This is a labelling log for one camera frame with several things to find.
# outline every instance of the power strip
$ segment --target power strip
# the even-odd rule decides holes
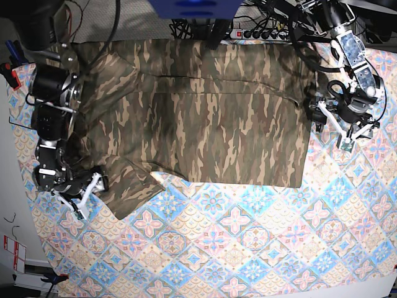
[[[289,42],[288,33],[286,32],[272,32],[273,29],[268,30],[255,30],[252,29],[233,29],[230,33],[231,39],[242,39],[242,40],[266,40],[266,41],[278,41],[278,42]]]

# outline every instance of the red object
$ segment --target red object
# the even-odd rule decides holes
[[[12,77],[17,81],[18,86],[16,86],[15,88],[13,88],[13,90],[18,90],[21,86],[17,72],[15,70],[12,71]]]
[[[14,270],[17,269],[18,257],[14,256]]]
[[[15,241],[14,243],[14,254],[17,256],[19,251],[19,243]]]
[[[20,81],[18,75],[15,70],[11,69],[11,65],[9,63],[3,63],[0,65],[0,74],[2,74],[7,83],[14,89],[18,90],[20,88]]]

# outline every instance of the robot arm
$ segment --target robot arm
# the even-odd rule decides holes
[[[36,63],[30,79],[26,101],[34,106],[32,128],[40,137],[35,150],[40,164],[33,171],[33,180],[39,191],[57,195],[77,219],[87,219],[90,193],[107,191],[108,183],[101,167],[80,170],[65,160],[83,88],[78,59],[69,44],[65,1],[23,0],[11,5],[15,7],[7,11],[12,13],[4,16],[0,12],[0,16],[13,21],[23,46],[33,57],[38,53],[55,58],[62,66]],[[47,51],[52,45],[59,45],[59,56]]]
[[[316,98],[312,101],[310,107],[316,130],[321,132],[327,119],[330,120],[339,133],[337,147],[351,152],[358,138],[372,138],[373,129],[379,128],[380,118],[374,120],[368,110],[386,95],[383,80],[372,74],[371,66],[365,58],[364,44],[349,29],[355,16],[347,4],[337,0],[310,0],[301,2],[300,6],[312,21],[316,33],[329,33],[332,38],[330,46],[337,60],[337,68],[319,70],[338,71],[345,81],[329,82],[328,91],[334,96],[331,100]],[[335,91],[335,86],[342,90],[342,94]],[[350,128],[344,130],[335,114]]]

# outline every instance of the black clamp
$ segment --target black clamp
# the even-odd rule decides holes
[[[0,73],[5,77],[7,83],[14,89],[20,88],[20,81],[15,70],[11,69],[10,63],[3,63],[0,65]]]
[[[44,277],[45,278],[41,278],[41,280],[43,282],[50,282],[53,284],[53,286],[55,284],[59,284],[60,282],[63,282],[65,280],[69,279],[69,276],[67,276],[67,275],[63,275],[63,274],[57,275],[55,273],[44,273]]]

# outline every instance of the floral pattern tile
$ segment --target floral pattern tile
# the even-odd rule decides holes
[[[320,52],[328,49],[319,46]],[[152,173],[166,190],[123,220],[90,196],[76,221],[32,181],[37,133],[12,125],[16,158],[45,256],[69,280],[60,297],[229,298],[313,291],[378,279],[397,264],[397,54],[367,50],[388,106],[372,140],[336,148],[311,132],[302,185],[190,183]],[[14,123],[30,125],[25,94],[35,66],[8,89]],[[374,107],[375,115],[384,108]]]

